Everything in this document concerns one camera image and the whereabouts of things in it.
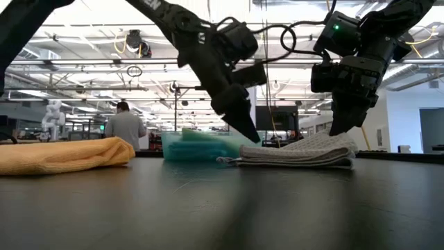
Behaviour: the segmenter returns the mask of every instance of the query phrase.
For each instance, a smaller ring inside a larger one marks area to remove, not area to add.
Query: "translucent plastic bin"
[[[239,147],[260,147],[240,134],[230,132],[162,132],[165,160],[214,161],[218,157],[239,157]]]

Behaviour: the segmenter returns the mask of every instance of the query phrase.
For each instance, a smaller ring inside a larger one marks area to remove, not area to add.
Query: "black monitor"
[[[277,131],[297,131],[297,106],[270,106],[271,114]],[[273,131],[270,110],[268,106],[256,106],[256,129],[258,131]]]

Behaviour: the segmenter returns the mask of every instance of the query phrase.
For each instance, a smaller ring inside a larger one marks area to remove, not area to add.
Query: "black table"
[[[353,171],[136,158],[130,168],[0,178],[7,249],[444,249],[444,166]]]

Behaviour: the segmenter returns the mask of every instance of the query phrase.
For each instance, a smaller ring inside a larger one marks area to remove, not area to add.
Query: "white wall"
[[[371,150],[387,150],[390,152],[386,91],[380,90],[377,94],[379,95],[378,102],[374,108],[368,110],[367,118],[364,121],[363,127]],[[378,129],[381,129],[382,131],[382,146],[379,146],[377,143]],[[354,127],[348,131],[348,134],[353,138],[353,140],[355,140],[359,150],[368,150],[361,128]]]
[[[379,101],[374,108],[371,108],[367,112],[367,118],[364,122],[364,129],[367,134],[368,142],[370,143],[371,150],[387,150],[390,151],[390,140],[388,130],[388,118],[387,118],[387,102],[385,91],[379,91]],[[318,124],[324,124],[326,122],[333,121],[332,111],[323,111],[322,115],[315,117],[306,117],[299,120],[300,128],[308,128]],[[382,129],[382,147],[377,144],[377,129]],[[348,131],[350,137],[356,142],[359,150],[368,150],[366,141],[364,139],[361,128],[352,128]]]
[[[398,145],[410,145],[412,153],[423,153],[421,108],[444,108],[444,94],[438,91],[387,92],[391,151],[398,151]]]

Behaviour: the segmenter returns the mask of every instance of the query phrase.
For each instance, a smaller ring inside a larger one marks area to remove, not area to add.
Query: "wall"
[[[378,102],[374,108],[368,110],[363,127],[371,150],[387,150],[388,152],[391,152],[386,91],[380,90],[377,94],[379,95]],[[378,145],[377,141],[378,129],[380,129],[382,132],[382,146]],[[355,140],[359,150],[368,150],[361,128],[354,127],[348,131],[348,134],[353,138],[353,140]]]
[[[423,153],[421,143],[421,108],[444,108],[444,93],[387,92],[387,110],[391,150],[410,145],[412,153]]]
[[[378,95],[379,101],[377,102],[376,106],[367,112],[364,128],[371,150],[384,149],[390,151],[388,130],[389,123],[387,118],[387,101],[385,90],[379,91]],[[300,128],[308,128],[310,126],[331,122],[333,121],[332,115],[333,113],[331,111],[323,111],[322,115],[300,119],[299,126]],[[382,146],[378,146],[377,143],[377,129],[379,128],[382,130]],[[359,150],[368,150],[361,128],[354,127],[348,131],[348,134],[356,142]]]
[[[9,118],[41,122],[45,113],[46,106],[43,102],[31,102],[31,108],[23,107],[21,103],[0,103],[0,115],[7,115]]]
[[[420,120],[424,153],[438,153],[432,146],[444,144],[444,108],[421,109]]]

